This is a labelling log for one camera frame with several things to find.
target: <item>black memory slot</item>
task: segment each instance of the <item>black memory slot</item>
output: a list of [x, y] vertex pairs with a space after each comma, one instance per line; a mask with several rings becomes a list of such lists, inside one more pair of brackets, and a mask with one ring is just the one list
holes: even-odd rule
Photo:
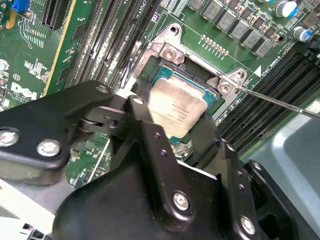
[[[286, 73], [285, 79], [295, 79], [297, 76], [301, 75], [301, 73], [305, 73], [308, 69], [308, 63], [307, 61], [305, 61], [304, 64], [300, 64], [300, 62], [297, 62], [296, 64], [292, 65], [292, 69], [293, 71], [288, 71]], [[289, 89], [289, 87], [294, 87], [292, 86], [292, 82], [290, 80], [279, 81], [277, 82], [277, 84], [270, 87], [268, 91], [265, 92], [265, 95], [272, 96], [275, 99], [282, 99], [283, 93], [286, 89]], [[225, 138], [233, 140], [238, 134], [243, 132], [245, 128], [249, 127], [252, 123], [257, 122], [257, 117], [267, 108], [268, 104], [266, 104], [266, 101], [262, 99], [256, 100], [257, 101], [252, 107], [253, 109], [255, 109], [255, 111], [248, 112], [247, 114], [239, 118], [238, 121], [242, 122], [242, 125], [235, 125], [230, 128], [227, 132], [224, 133], [223, 136]]]
[[[282, 68], [274, 67], [269, 74], [264, 77], [255, 91], [265, 94], [290, 68], [290, 65], [298, 62], [302, 57], [295, 52], [289, 52], [285, 58], [277, 64]], [[257, 98], [247, 95], [243, 101], [228, 115], [228, 117], [219, 125], [220, 133], [225, 134], [243, 115], [247, 114]]]
[[122, 24], [121, 30], [118, 33], [113, 46], [111, 47], [110, 53], [104, 61], [105, 65], [104, 65], [103, 73], [102, 75], [100, 75], [100, 78], [98, 79], [98, 81], [101, 82], [106, 78], [111, 62], [114, 60], [116, 54], [118, 53], [128, 33], [134, 29], [137, 22], [137, 19], [135, 19], [135, 16], [139, 11], [139, 7], [141, 6], [142, 1], [143, 0], [134, 1], [133, 6], [130, 8], [130, 12], [128, 12], [127, 16], [125, 17], [125, 22]]
[[77, 85], [81, 80], [81, 77], [82, 77], [83, 72], [85, 70], [85, 66], [87, 64], [87, 61], [88, 61], [88, 59], [90, 57], [90, 53], [91, 53], [90, 47], [86, 47], [88, 44], [88, 39], [97, 37], [99, 30], [100, 30], [99, 23], [102, 24], [102, 22], [101, 22], [102, 16], [101, 16], [101, 14], [99, 14], [99, 13], [101, 13], [102, 3], [103, 3], [103, 0], [98, 0], [98, 2], [96, 3], [96, 5], [92, 11], [91, 18], [89, 19], [88, 27], [86, 28], [86, 33], [80, 43], [80, 47], [78, 48], [79, 51], [77, 54], [77, 58], [74, 61], [74, 64], [72, 66], [72, 69], [71, 69], [70, 74], [67, 78], [67, 81], [66, 81], [64, 88], [69, 88], [71, 86]]
[[116, 71], [114, 71], [113, 74], [110, 76], [111, 88], [114, 88], [120, 81], [120, 78], [121, 78], [120, 72], [121, 70], [124, 70], [124, 67], [128, 63], [130, 53], [134, 48], [135, 43], [137, 41], [142, 40], [142, 37], [145, 34], [146, 29], [160, 4], [161, 4], [161, 0], [149, 0], [144, 6], [143, 12], [139, 17], [138, 22], [134, 26], [134, 30], [132, 31], [132, 34], [131, 33], [128, 34], [129, 38], [126, 41], [126, 45], [119, 56], [118, 64], [115, 67]]
[[[316, 82], [310, 82], [305, 88], [303, 88], [300, 93], [301, 95], [296, 94], [294, 101], [289, 101], [290, 104], [299, 106], [301, 105], [305, 100], [307, 100], [316, 90], [320, 88], [320, 81]], [[237, 149], [239, 150], [239, 154], [244, 154], [247, 150], [249, 150], [255, 143], [257, 143], [259, 140], [261, 140], [264, 136], [267, 136], [269, 133], [271, 133], [274, 128], [282, 121], [284, 120], [292, 111], [288, 109], [284, 109], [280, 106], [274, 106], [273, 111], [275, 112], [274, 115], [276, 118], [271, 117], [268, 119], [268, 121], [263, 122], [263, 125], [259, 127], [259, 132], [252, 135], [250, 138], [248, 138], [246, 141], [242, 142]]]
[[108, 6], [108, 11], [107, 11], [107, 18], [104, 21], [104, 24], [102, 26], [102, 30], [100, 32], [100, 34], [98, 35], [98, 39], [96, 41], [96, 43], [94, 44], [93, 50], [92, 50], [92, 54], [90, 55], [90, 58], [86, 64], [86, 68], [84, 71], [84, 75], [82, 77], [82, 82], [86, 82], [88, 80], [92, 80], [92, 69], [93, 66], [96, 62], [96, 57], [98, 56], [103, 44], [104, 44], [104, 40], [106, 39], [108, 33], [110, 32], [111, 28], [112, 28], [112, 24], [115, 21], [117, 12], [119, 10], [120, 4], [121, 4], [122, 0], [116, 0], [114, 4], [109, 4]]
[[127, 23], [128, 22], [128, 19], [126, 17], [127, 17], [128, 10], [131, 9], [131, 6], [132, 6], [133, 2], [134, 1], [132, 1], [132, 0], [127, 1], [125, 9], [124, 9], [124, 13], [121, 15], [120, 19], [117, 20], [116, 22], [113, 21], [113, 22], [109, 23], [110, 27], [113, 27], [114, 25], [115, 25], [115, 27], [112, 30], [112, 36], [108, 41], [108, 45], [107, 45], [105, 53], [103, 54], [102, 60], [99, 62], [97, 70], [95, 71], [95, 74], [94, 74], [94, 77], [93, 77], [94, 80], [97, 80], [99, 82], [103, 82], [104, 81], [104, 78], [101, 77], [101, 76], [105, 76], [107, 74], [107, 70], [108, 70], [105, 67], [105, 64], [106, 64], [105, 60], [107, 59], [107, 56], [110, 54], [110, 50], [111, 50], [112, 46], [114, 45], [115, 41], [118, 38], [118, 34], [119, 34], [119, 31], [120, 31], [121, 27], [123, 26], [123, 23]]
[[[319, 78], [320, 69], [317, 65], [307, 55], [292, 49], [255, 90], [298, 106], [319, 89]], [[274, 127], [290, 113], [290, 110], [247, 95], [218, 126], [218, 130], [242, 155], [255, 143], [269, 136]]]
[[[290, 74], [286, 79], [297, 79], [297, 76], [300, 76], [302, 74], [307, 75], [309, 71], [312, 70], [312, 68], [309, 68], [307, 66], [302, 67], [303, 70], [297, 70], [293, 74]], [[296, 89], [303, 86], [305, 81], [287, 81], [284, 82], [284, 84], [281, 84], [280, 86], [276, 87], [274, 89], [275, 93], [272, 93], [273, 98], [279, 99], [284, 102], [288, 102], [291, 100], [290, 96], [292, 93], [299, 92], [296, 91]], [[244, 119], [240, 119], [240, 121], [246, 123], [245, 126], [241, 127], [241, 129], [237, 129], [235, 132], [238, 134], [241, 133], [241, 141], [245, 141], [247, 138], [247, 134], [253, 134], [258, 128], [259, 123], [265, 121], [265, 117], [270, 117], [273, 115], [272, 112], [268, 112], [268, 110], [273, 107], [274, 104], [267, 103], [266, 101], [259, 99], [256, 104], [253, 106], [255, 111], [252, 111], [250, 114], [245, 115]], [[229, 132], [227, 133], [227, 138], [234, 142], [234, 144], [239, 145], [239, 141], [237, 140], [238, 136], [233, 133]]]

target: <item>blue component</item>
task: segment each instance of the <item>blue component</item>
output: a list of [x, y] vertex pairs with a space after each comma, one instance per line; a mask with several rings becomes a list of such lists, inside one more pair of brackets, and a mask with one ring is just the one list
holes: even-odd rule
[[[201, 86], [200, 84], [192, 81], [191, 79], [185, 77], [184, 75], [182, 75], [181, 73], [174, 71], [173, 69], [171, 69], [170, 67], [163, 65], [159, 72], [157, 73], [157, 75], [155, 76], [152, 85], [154, 85], [156, 83], [156, 81], [159, 78], [165, 78], [165, 79], [169, 79], [172, 75], [178, 77], [179, 79], [182, 79], [184, 81], [186, 81], [187, 83], [189, 83], [190, 85], [195, 86], [198, 89], [201, 89], [202, 91], [204, 91], [204, 96], [202, 97], [202, 99], [204, 101], [206, 101], [207, 106], [210, 107], [211, 104], [214, 102], [215, 98], [216, 98], [216, 94], [214, 92], [212, 92], [211, 90], [205, 88], [204, 86]], [[178, 144], [180, 143], [182, 138], [177, 138], [177, 137], [171, 137], [170, 141], [174, 144]]]
[[296, 14], [297, 10], [298, 10], [298, 6], [296, 6], [296, 7], [293, 9], [293, 11], [289, 14], [288, 18], [293, 17], [293, 16]]
[[30, 0], [14, 0], [11, 6], [16, 12], [26, 12], [28, 11], [30, 5]]

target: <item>mounting hole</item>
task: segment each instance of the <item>mounting hole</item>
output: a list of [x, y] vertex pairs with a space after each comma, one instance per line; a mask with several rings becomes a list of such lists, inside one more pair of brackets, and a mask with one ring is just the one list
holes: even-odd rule
[[174, 35], [177, 35], [177, 34], [179, 33], [178, 28], [176, 28], [175, 26], [172, 26], [172, 27], [170, 28], [170, 31], [171, 31], [171, 33], [173, 33]]
[[240, 188], [240, 190], [242, 190], [242, 191], [245, 190], [245, 187], [244, 187], [242, 184], [239, 184], [239, 188]]
[[243, 71], [239, 71], [237, 74], [236, 74], [236, 78], [237, 79], [243, 79], [245, 77], [245, 73]]
[[279, 43], [279, 44], [281, 44], [281, 43], [283, 43], [285, 40], [286, 40], [286, 36], [280, 36], [280, 37], [276, 40], [276, 42]]
[[167, 156], [167, 155], [168, 155], [168, 153], [167, 153], [167, 151], [166, 151], [166, 150], [162, 149], [162, 150], [161, 150], [161, 155], [165, 157], [165, 156]]
[[115, 128], [117, 128], [117, 125], [118, 125], [118, 121], [117, 120], [112, 120], [109, 128], [110, 129], [115, 129]]

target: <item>white label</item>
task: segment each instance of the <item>white label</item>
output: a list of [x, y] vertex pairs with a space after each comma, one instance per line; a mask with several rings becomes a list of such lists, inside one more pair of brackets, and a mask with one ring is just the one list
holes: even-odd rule
[[17, 94], [22, 94], [26, 98], [31, 98], [31, 100], [37, 99], [37, 93], [35, 91], [32, 92], [29, 88], [23, 88], [15, 82], [12, 82], [11, 90]]

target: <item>green circuit board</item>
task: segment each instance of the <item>green circuit board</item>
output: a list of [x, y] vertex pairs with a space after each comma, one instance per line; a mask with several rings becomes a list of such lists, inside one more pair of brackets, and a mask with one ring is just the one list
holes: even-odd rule
[[[181, 26], [181, 45], [222, 74], [244, 69], [247, 73], [244, 85], [250, 89], [263, 81], [297, 42], [293, 37], [296, 27], [319, 35], [320, 21], [312, 18], [317, 15], [314, 8], [319, 0], [297, 2], [295, 15], [287, 18], [275, 15], [278, 1], [217, 0], [220, 15], [209, 21], [210, 16], [205, 12], [213, 1], [200, 0], [201, 6], [195, 9], [191, 0], [159, 0], [154, 1], [158, 7], [151, 11], [148, 1], [70, 0], [63, 24], [59, 29], [51, 29], [43, 24], [46, 0], [31, 0], [25, 12], [15, 12], [12, 1], [0, 0], [0, 13], [3, 13], [2, 18], [0, 14], [0, 110], [87, 80], [100, 81], [116, 91], [120, 87], [115, 76], [119, 74], [121, 57], [128, 54], [126, 51], [135, 40], [131, 36], [141, 35], [141, 46], [129, 77], [148, 44], [172, 23]], [[246, 10], [250, 13], [243, 17]], [[142, 23], [143, 16], [151, 13], [149, 22]], [[232, 16], [230, 28], [226, 27], [230, 20], [222, 21], [227, 13]], [[233, 34], [240, 22], [247, 26], [241, 38]], [[143, 25], [145, 29], [139, 32], [136, 27]], [[251, 33], [255, 33], [254, 46], [248, 40]], [[267, 50], [260, 51], [262, 45]], [[160, 61], [151, 57], [138, 79], [149, 81]], [[223, 122], [244, 96], [237, 96], [215, 119], [216, 125]], [[221, 104], [221, 100], [216, 101], [208, 112], [213, 114]], [[83, 145], [73, 146], [66, 168], [71, 185], [80, 186], [108, 172], [111, 160], [108, 144], [107, 136], [95, 134]], [[191, 151], [187, 149], [177, 159], [184, 161]]]

